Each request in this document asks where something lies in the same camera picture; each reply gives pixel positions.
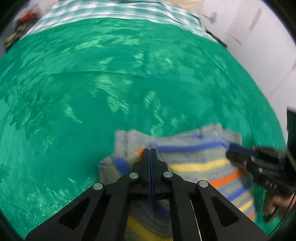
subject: green fabric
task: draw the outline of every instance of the green fabric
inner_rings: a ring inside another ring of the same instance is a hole
[[[284,147],[240,64],[174,25],[69,23],[26,36],[0,68],[0,208],[22,237],[98,181],[116,130],[157,137],[221,123],[246,147]]]

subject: black cable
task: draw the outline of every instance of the black cable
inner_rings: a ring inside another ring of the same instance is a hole
[[[272,235],[272,234],[278,229],[278,227],[282,224],[283,220],[287,217],[287,215],[288,215],[288,211],[289,211],[289,209],[290,209],[290,207],[291,207],[291,205],[292,205],[292,203],[293,203],[293,201],[294,201],[295,196],[296,196],[296,192],[294,193],[293,198],[292,198],[292,200],[291,200],[291,202],[290,202],[290,204],[289,204],[289,206],[288,206],[288,208],[287,208],[287,210],[286,210],[286,212],[285,212],[283,218],[282,218],[281,221],[278,223],[278,225],[273,229],[273,231],[268,235],[268,237],[270,237],[270,236],[271,236],[271,235]]]

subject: green and white checkered cloth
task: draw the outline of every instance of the green and white checkered cloth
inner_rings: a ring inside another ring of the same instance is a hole
[[[165,1],[64,0],[55,4],[27,34],[87,18],[145,19],[174,24],[215,41],[205,32],[198,15]]]

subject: bed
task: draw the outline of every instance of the bed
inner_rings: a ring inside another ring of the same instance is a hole
[[[117,130],[221,123],[245,147],[285,147],[249,74],[197,15],[162,1],[54,5],[0,60],[0,99],[0,208],[23,238],[99,181]]]

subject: folded garment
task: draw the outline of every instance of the folded garment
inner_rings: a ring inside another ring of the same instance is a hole
[[[116,182],[131,172],[141,159],[143,148],[155,148],[158,159],[184,180],[206,180],[253,219],[252,179],[243,169],[233,166],[225,153],[231,142],[241,144],[241,135],[210,125],[172,137],[155,138],[131,130],[117,131],[114,153],[99,163],[100,180]],[[170,240],[172,238],[168,200],[134,201],[126,228],[127,240]]]

